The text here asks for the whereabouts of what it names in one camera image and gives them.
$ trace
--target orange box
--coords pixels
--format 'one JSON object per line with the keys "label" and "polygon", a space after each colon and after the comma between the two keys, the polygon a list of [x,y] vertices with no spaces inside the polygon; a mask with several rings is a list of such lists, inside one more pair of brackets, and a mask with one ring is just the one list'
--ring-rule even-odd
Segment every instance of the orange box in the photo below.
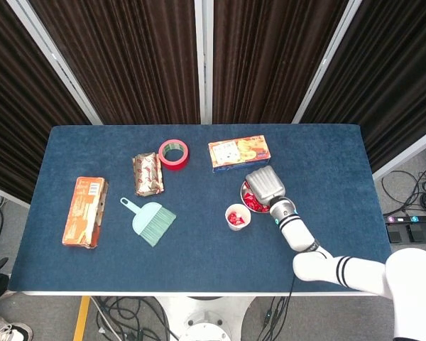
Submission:
{"label": "orange box", "polygon": [[63,233],[63,245],[88,249],[98,245],[107,188],[108,184],[103,178],[77,178]]}
{"label": "orange box", "polygon": [[270,151],[264,135],[243,137],[208,144],[213,173],[231,168],[265,164],[270,160]]}

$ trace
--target small bowl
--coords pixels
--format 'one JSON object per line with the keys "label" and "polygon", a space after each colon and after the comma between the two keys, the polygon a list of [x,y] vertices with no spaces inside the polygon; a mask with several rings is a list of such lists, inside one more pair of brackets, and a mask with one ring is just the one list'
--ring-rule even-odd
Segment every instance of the small bowl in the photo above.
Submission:
{"label": "small bowl", "polygon": [[259,211],[255,211],[252,208],[250,208],[245,202],[244,202],[244,196],[246,193],[250,193],[250,194],[254,194],[253,191],[250,188],[246,187],[246,181],[243,182],[243,184],[241,185],[241,189],[240,189],[240,197],[241,197],[241,201],[243,202],[243,204],[251,211],[255,212],[255,213],[270,213],[270,211],[267,212],[259,212]]}
{"label": "small bowl", "polygon": [[[232,212],[236,212],[239,215],[241,215],[241,217],[244,220],[244,224],[234,225],[234,224],[230,223],[229,219],[227,219],[227,218],[229,217],[229,215]],[[251,212],[249,212],[249,209],[245,205],[242,205],[242,204],[230,205],[226,210],[225,216],[226,216],[226,221],[227,221],[228,226],[233,231],[239,231],[239,230],[243,229],[244,227],[248,226],[249,223],[251,222]]]}

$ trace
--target dustpan handle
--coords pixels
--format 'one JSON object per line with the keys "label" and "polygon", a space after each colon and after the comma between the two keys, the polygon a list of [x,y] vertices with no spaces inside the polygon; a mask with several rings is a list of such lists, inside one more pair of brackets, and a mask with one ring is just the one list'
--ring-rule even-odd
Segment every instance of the dustpan handle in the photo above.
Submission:
{"label": "dustpan handle", "polygon": [[139,206],[136,206],[135,204],[133,204],[131,201],[129,201],[125,197],[121,198],[120,202],[136,214],[141,210],[141,208]]}

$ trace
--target table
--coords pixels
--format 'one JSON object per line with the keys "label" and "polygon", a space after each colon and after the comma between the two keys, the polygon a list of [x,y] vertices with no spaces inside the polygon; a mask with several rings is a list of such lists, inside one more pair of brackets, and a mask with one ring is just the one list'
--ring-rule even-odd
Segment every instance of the table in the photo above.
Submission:
{"label": "table", "polygon": [[[241,202],[246,174],[259,166],[213,173],[207,144],[263,134],[270,165],[312,234],[333,255],[384,262],[384,221],[358,126],[238,124],[57,126],[49,138],[10,290],[41,295],[274,296],[287,294],[294,252],[269,215],[231,231],[225,209]],[[131,158],[167,139],[190,149],[178,172],[163,169],[164,193],[134,195]],[[96,249],[61,243],[78,176],[109,181]],[[156,247],[132,230],[120,202],[157,201],[177,215]],[[330,283],[301,282],[295,295],[356,295]]]}

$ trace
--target yellow stripe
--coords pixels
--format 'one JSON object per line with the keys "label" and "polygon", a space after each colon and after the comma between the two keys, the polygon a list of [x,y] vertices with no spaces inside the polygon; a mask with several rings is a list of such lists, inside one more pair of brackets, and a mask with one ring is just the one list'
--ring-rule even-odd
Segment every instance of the yellow stripe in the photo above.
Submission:
{"label": "yellow stripe", "polygon": [[79,314],[77,315],[76,331],[74,331],[73,341],[82,341],[84,338],[85,323],[87,322],[88,306],[90,296],[83,296],[80,301]]}

